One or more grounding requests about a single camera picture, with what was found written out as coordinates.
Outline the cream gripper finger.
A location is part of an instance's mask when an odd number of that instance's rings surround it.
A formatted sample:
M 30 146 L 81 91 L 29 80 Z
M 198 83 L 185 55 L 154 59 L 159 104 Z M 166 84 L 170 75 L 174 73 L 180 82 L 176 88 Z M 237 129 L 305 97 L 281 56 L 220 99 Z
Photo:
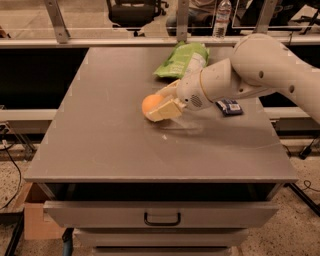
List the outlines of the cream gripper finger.
M 162 89 L 158 90 L 156 92 L 157 95 L 161 95 L 163 97 L 173 96 L 174 98 L 177 97 L 177 86 L 179 84 L 180 80 L 177 79 L 173 81 L 172 83 L 168 84 L 167 86 L 163 87 Z
M 152 122 L 172 119 L 181 116 L 185 107 L 178 99 L 168 99 L 147 110 L 145 117 Z

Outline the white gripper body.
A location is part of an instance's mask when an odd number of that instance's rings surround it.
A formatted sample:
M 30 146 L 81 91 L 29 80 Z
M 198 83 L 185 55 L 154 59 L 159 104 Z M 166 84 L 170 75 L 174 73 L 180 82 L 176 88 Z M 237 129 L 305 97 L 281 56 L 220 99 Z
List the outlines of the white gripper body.
M 176 94 L 187 109 L 199 111 L 212 105 L 211 87 L 211 78 L 207 69 L 203 68 L 184 76 L 178 82 Z

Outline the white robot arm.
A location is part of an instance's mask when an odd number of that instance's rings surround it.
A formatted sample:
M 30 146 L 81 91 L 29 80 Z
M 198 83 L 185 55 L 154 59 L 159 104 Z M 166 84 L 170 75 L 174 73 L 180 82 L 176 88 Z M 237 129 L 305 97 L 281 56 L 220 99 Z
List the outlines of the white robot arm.
M 320 69 L 284 44 L 255 33 L 243 37 L 230 57 L 198 68 L 155 93 L 159 102 L 144 111 L 158 122 L 188 109 L 198 111 L 223 99 L 260 97 L 277 92 L 320 122 Z

